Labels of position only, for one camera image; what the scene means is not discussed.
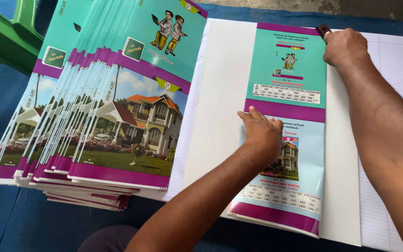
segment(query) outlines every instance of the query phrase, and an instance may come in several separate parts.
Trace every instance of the person's left hand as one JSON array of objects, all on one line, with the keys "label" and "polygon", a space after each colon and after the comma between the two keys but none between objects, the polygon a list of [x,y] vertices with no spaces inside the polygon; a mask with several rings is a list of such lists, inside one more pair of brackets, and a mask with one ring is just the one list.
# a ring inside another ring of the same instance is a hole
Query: person's left hand
[{"label": "person's left hand", "polygon": [[245,124],[246,140],[243,146],[258,154],[259,162],[267,166],[281,153],[283,122],[273,117],[267,119],[253,106],[249,110],[248,114],[237,112]]}]

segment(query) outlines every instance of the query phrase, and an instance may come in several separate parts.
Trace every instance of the concrete floor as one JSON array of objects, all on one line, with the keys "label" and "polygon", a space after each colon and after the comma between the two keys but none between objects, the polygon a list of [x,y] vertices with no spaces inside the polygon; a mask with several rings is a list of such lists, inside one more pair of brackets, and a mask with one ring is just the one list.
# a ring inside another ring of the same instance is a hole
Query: concrete floor
[{"label": "concrete floor", "polygon": [[194,0],[194,2],[403,20],[403,0]]}]

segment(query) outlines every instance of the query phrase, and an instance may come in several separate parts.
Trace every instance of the price table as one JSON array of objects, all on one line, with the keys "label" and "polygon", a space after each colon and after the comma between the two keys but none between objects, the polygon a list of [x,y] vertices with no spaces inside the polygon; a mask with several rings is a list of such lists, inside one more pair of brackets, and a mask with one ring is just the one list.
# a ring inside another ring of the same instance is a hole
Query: price table
[{"label": "price table", "polygon": [[248,184],[240,191],[239,196],[321,214],[321,198],[309,193]]},{"label": "price table", "polygon": [[254,84],[253,95],[281,100],[294,100],[299,102],[320,104],[321,92],[278,87],[272,85]]}]

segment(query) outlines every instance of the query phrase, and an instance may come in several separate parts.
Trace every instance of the hand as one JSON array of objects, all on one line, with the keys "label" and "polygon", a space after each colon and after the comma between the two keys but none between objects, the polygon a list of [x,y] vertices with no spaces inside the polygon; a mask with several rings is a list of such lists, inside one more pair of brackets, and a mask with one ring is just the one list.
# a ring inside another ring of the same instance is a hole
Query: hand
[{"label": "hand", "polygon": [[343,31],[326,32],[327,43],[323,60],[331,66],[351,66],[371,61],[368,54],[368,42],[360,32],[347,28]]},{"label": "hand", "polygon": [[245,124],[245,143],[242,146],[255,154],[258,164],[264,167],[276,160],[281,153],[283,122],[273,117],[267,118],[250,106],[247,114],[238,111],[237,114]]}]

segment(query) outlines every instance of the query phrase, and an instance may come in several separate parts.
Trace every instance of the cartoon boy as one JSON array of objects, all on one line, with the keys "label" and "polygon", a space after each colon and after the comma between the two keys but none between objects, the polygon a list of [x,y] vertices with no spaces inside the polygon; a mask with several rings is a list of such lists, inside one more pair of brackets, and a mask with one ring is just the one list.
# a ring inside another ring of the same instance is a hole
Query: cartoon boy
[{"label": "cartoon boy", "polygon": [[286,58],[283,59],[283,61],[285,61],[285,63],[284,63],[284,68],[285,68],[285,69],[288,69],[288,65],[289,65],[289,63],[290,63],[290,54],[286,54]]},{"label": "cartoon boy", "polygon": [[297,59],[295,59],[295,54],[292,53],[291,57],[290,57],[290,68],[289,69],[293,69],[293,64],[295,63],[295,61],[297,61]]},{"label": "cartoon boy", "polygon": [[166,50],[164,51],[165,54],[168,54],[168,51],[170,50],[170,53],[173,56],[175,56],[175,54],[173,53],[173,50],[176,47],[176,43],[180,40],[180,37],[181,36],[187,37],[187,35],[181,31],[181,25],[184,23],[184,19],[182,18],[182,16],[176,15],[175,20],[176,20],[176,23],[174,25],[174,31],[171,34],[172,40],[171,40],[171,42],[169,42]]},{"label": "cartoon boy", "polygon": [[150,42],[151,45],[155,46],[158,50],[162,50],[166,45],[167,36],[171,33],[172,18],[173,13],[170,10],[166,12],[166,18],[160,22],[160,30],[156,33],[155,41]]}]

